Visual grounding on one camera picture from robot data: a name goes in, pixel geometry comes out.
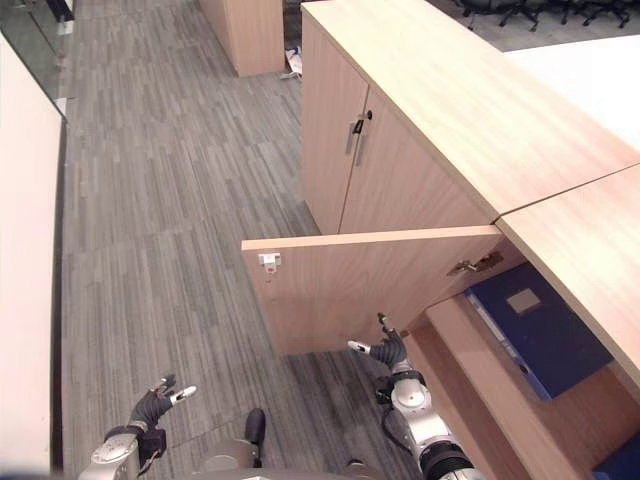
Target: wooden countertop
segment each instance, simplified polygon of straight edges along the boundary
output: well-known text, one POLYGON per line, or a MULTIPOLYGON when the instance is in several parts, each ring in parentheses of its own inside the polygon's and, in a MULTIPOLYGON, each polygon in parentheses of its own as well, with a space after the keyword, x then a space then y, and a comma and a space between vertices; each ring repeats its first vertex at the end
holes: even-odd
POLYGON ((496 225, 640 385, 640 166, 496 225))
POLYGON ((492 218, 640 163, 640 153, 423 0, 303 4, 492 218))

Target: wooden cabinet panel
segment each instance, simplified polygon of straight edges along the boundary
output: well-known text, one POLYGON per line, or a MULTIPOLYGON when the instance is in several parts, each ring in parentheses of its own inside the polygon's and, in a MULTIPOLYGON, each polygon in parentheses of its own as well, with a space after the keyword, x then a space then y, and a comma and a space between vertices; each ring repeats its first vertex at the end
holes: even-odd
POLYGON ((413 368, 464 452, 487 480, 531 480, 511 445, 432 324, 404 339, 413 368))
POLYGON ((338 233, 367 83, 324 34, 303 23, 302 183, 304 199, 323 234, 338 233))
POLYGON ((235 65, 233 49, 231 48, 231 32, 229 31, 229 22, 227 20, 227 2, 225 0, 199 0, 199 3, 220 45, 227 53, 231 64, 235 65))
POLYGON ((284 69, 282 0, 227 0, 233 63, 238 75, 284 69))
POLYGON ((640 428, 640 406, 609 367, 543 402, 463 296, 427 316, 532 478, 590 478, 640 428))
POLYGON ((272 342, 281 354, 338 350, 349 339, 377 342, 377 312, 398 328, 423 309, 522 262, 493 226, 251 240, 243 256, 272 342), (500 249, 482 273, 448 275, 460 260, 500 249), (279 253, 268 274, 258 254, 279 253))
POLYGON ((281 0, 199 0, 239 76, 284 68, 281 0))
POLYGON ((497 225, 640 385, 640 166, 497 225))
POLYGON ((358 143, 340 233, 491 223, 429 157, 375 90, 358 143))

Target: blue folder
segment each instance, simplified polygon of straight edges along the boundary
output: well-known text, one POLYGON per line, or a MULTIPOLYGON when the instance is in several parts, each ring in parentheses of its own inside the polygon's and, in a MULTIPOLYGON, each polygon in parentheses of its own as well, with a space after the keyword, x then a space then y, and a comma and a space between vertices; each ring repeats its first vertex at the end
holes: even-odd
POLYGON ((469 288, 466 296, 542 400, 557 397, 612 360, 529 263, 469 288))

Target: chair leg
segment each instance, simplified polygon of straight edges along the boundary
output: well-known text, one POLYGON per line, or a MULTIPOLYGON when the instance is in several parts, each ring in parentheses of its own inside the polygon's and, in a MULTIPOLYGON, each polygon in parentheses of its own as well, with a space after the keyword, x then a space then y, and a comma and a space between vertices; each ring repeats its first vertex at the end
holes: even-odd
POLYGON ((571 5, 570 2, 566 2, 564 4, 564 7, 562 8, 562 20, 560 20, 560 23, 562 25, 566 25, 567 24, 567 18, 569 17, 569 6, 571 5))
POLYGON ((585 27, 588 27, 589 24, 591 22, 593 22, 598 15, 600 15, 602 12, 606 12, 606 11, 607 11, 607 7, 606 6, 600 7, 597 10, 594 10, 593 13, 591 15, 589 15, 584 22, 582 22, 582 25, 584 25, 585 27))
POLYGON ((525 8, 520 13, 533 22, 533 25, 529 30, 535 32, 538 29, 538 13, 540 12, 532 13, 530 10, 525 8))
POLYGON ((467 25, 467 28, 471 31, 473 31, 473 24, 476 21, 476 12, 473 12, 473 14, 471 15, 471 21, 469 22, 469 25, 467 25))
POLYGON ((511 8, 504 17, 502 17, 502 20, 500 21, 499 25, 501 27, 504 27, 507 22, 509 21, 509 19, 511 17, 513 17, 515 14, 517 14, 518 12, 520 12, 520 5, 516 5, 513 8, 511 8))
POLYGON ((615 17, 620 20, 620 25, 618 25, 619 28, 624 28, 625 24, 631 18, 629 12, 627 12, 624 8, 619 8, 615 5, 611 6, 611 13, 613 13, 615 17))

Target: door hinge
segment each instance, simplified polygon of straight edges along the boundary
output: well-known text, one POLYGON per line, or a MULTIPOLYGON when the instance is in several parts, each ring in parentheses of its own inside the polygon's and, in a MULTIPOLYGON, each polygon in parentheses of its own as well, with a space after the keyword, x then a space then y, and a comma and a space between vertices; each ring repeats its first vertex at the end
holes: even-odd
POLYGON ((447 275, 457 275, 460 272, 484 272, 485 270, 495 267, 503 260, 504 257, 500 252, 490 253, 486 257, 482 257, 476 263, 471 263, 469 260, 463 260, 453 267, 447 275))
POLYGON ((279 253, 259 253, 258 261, 267 273, 276 273, 278 265, 282 263, 279 253))

